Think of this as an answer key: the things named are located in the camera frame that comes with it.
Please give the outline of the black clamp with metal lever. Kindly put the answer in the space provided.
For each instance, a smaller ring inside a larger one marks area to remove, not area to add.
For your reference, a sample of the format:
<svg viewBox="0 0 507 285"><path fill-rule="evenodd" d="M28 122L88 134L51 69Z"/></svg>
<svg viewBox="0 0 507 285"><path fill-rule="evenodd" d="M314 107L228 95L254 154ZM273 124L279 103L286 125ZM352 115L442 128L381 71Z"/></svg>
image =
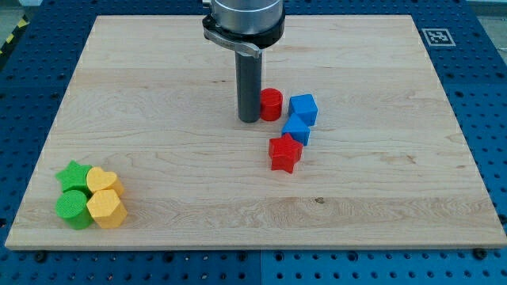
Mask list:
<svg viewBox="0 0 507 285"><path fill-rule="evenodd" d="M285 14L283 13L280 20L273 27L256 34L228 31L220 26L211 14L202 20L202 25L206 40L210 40L222 48L257 59L264 49L273 46L283 36L284 22Z"/></svg>

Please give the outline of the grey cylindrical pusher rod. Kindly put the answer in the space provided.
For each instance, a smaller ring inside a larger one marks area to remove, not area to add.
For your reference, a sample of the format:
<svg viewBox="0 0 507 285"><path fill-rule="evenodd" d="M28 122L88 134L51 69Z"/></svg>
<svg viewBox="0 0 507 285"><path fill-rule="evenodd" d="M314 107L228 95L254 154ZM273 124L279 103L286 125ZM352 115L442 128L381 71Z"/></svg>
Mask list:
<svg viewBox="0 0 507 285"><path fill-rule="evenodd" d="M238 118L254 123L261 116L262 57L235 53Z"/></svg>

